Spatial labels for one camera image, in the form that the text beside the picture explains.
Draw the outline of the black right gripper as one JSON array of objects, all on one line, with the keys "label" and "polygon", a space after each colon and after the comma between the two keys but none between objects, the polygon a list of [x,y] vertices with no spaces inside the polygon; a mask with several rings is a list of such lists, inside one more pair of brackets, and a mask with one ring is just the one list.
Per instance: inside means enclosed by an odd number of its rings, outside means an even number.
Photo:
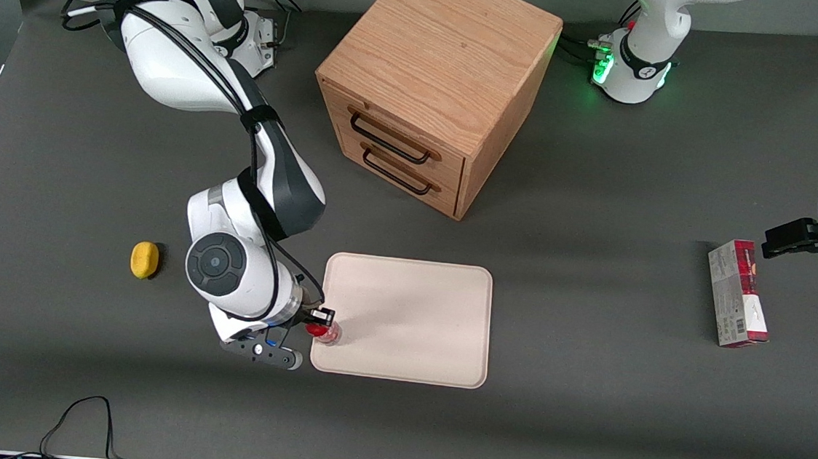
[{"label": "black right gripper", "polygon": [[332,327],[334,323],[335,311],[329,308],[319,306],[319,302],[313,299],[303,299],[301,304],[297,305],[295,313],[285,316],[282,313],[281,319],[275,319],[270,322],[270,325],[265,330],[265,340],[267,343],[285,343],[288,333],[291,332],[292,327],[304,323],[312,324],[314,326]]}]

